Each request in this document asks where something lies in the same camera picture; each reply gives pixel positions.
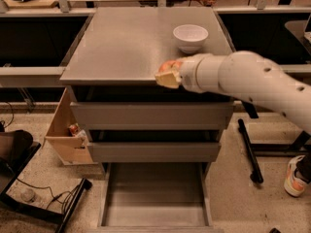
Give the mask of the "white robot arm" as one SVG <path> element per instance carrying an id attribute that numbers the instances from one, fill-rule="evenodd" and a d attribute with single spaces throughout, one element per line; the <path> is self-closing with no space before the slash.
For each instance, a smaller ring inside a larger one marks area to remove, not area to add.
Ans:
<path id="1" fill-rule="evenodd" d="M 311 85 L 254 52 L 204 53 L 170 60 L 161 65 L 155 80 L 164 87 L 228 95 L 269 109 L 311 134 Z"/>

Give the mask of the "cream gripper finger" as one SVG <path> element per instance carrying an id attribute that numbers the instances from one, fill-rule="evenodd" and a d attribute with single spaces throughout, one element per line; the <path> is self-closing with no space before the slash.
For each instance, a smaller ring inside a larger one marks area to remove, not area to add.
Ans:
<path id="1" fill-rule="evenodd" d="M 178 88 L 182 81 L 181 76 L 177 70 L 156 73 L 155 80 L 158 85 L 167 88 Z"/>

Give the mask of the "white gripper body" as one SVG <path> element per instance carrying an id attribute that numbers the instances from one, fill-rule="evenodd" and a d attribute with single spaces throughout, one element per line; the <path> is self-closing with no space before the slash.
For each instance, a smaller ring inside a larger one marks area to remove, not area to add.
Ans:
<path id="1" fill-rule="evenodd" d="M 201 61 L 206 57 L 206 54 L 196 54 L 189 57 L 180 58 L 181 66 L 179 74 L 181 77 L 181 85 L 190 92 L 204 93 L 205 90 L 199 85 L 197 79 L 197 70 Z"/>

